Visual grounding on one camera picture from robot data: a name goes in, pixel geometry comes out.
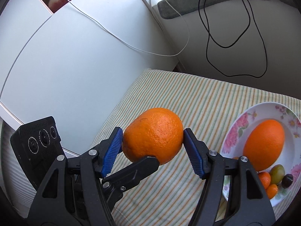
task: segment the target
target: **plate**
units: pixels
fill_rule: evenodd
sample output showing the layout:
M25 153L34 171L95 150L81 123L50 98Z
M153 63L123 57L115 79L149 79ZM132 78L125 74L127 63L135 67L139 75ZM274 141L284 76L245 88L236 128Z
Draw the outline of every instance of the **plate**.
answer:
M274 102L265 102L252 106L241 114L229 129L221 147L220 154L234 158L243 155L244 145L250 133L261 122L274 119L280 122L285 131L285 141L282 152L276 162L265 171L269 172L277 164L283 165L285 174L291 173L293 184L284 189L279 186L278 193L270 200L272 206L281 202L293 187L301 171L301 122L288 107ZM228 201L230 176L225 176L223 195Z

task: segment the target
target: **camera lens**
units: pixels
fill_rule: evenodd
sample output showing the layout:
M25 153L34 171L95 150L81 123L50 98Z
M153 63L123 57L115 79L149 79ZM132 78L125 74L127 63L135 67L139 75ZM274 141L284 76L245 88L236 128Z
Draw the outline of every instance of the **camera lens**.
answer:
M45 129L40 131L40 141L44 147L47 147L50 143L49 135Z
M30 137L30 139L28 139L28 147L32 153L36 154L38 152L39 145L34 137Z
M56 130L54 127L50 127L50 135L51 137L53 137L54 139L56 138L57 134L56 134Z

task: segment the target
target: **striped towel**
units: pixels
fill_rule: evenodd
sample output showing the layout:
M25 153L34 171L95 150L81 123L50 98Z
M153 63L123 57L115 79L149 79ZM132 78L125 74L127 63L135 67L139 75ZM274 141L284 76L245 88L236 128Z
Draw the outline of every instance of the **striped towel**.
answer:
M95 137L91 147L111 134L115 126L123 130L142 112L163 107L175 112L209 149L220 151L234 120L249 107L261 102L278 102L298 117L301 100L228 82L183 73L148 69L133 83ZM112 173L129 165L119 154ZM276 207L276 218L287 209L300 188L299 178L289 195ZM177 156L158 171L124 193L112 211L120 226L188 225L201 195L204 181L194 174L182 147ZM221 198L216 220L223 218L226 201Z

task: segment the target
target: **plate rim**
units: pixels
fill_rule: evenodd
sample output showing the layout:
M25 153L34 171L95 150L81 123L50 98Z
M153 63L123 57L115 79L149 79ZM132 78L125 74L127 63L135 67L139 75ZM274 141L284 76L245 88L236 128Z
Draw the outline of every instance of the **plate rim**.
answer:
M246 112L248 112L250 109L252 109L252 108L254 108L254 107L256 107L256 106L259 106L259 105L263 105L263 104L275 104L275 105L281 105L281 106L284 106L285 108L289 109L289 110L297 117L297 119L300 121L300 119L299 119L299 117L296 115L296 113L293 112L289 107L287 107L287 106L284 105L284 104L277 103L277 102L262 102L262 103L255 104L255 105L249 107L248 109L244 110L244 111L243 111L243 112L235 119L235 121L233 121L233 123L231 124L231 126L228 128L228 131L227 131L227 133L226 133L226 135L225 135L225 137L224 137L224 139L223 139L222 146L221 146L220 149L219 149L219 153L220 153L221 155L222 155L223 147L224 147L224 145L225 145L226 138L228 137L228 134L230 133L230 130L232 129L232 127L234 126L234 124L238 121L238 119L239 119L241 116L243 116ZM225 190L224 190L224 187L225 187L225 186L224 186L224 184L223 184L222 194L223 194L225 200L228 201L228 196L226 196L226 192L225 192ZM276 202L276 203L273 203L274 205L272 204L272 206L273 206L273 207L276 206L276 205L277 205L278 203L280 203L280 202L281 202L288 194L289 194L289 192L288 192L284 197L282 197L281 199L276 200L276 201L273 200L273 199L271 199L271 200L270 200L271 204L272 204L272 202Z

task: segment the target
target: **small orange fruit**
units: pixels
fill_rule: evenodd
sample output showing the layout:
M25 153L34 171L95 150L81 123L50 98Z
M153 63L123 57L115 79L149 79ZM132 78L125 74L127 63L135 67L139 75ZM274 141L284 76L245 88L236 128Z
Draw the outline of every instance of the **small orange fruit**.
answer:
M265 191L268 198L272 199L278 193L278 186L276 184L271 184Z
M243 155L250 160L256 171L265 170L278 159L284 139L284 129L278 121L264 121L251 132Z
M182 143L180 118L168 109L153 108L143 112L125 129L122 150L131 162L151 155L163 165L176 156Z
M268 172L260 172L258 174L258 177L264 187L264 189L267 189L271 183L271 176Z

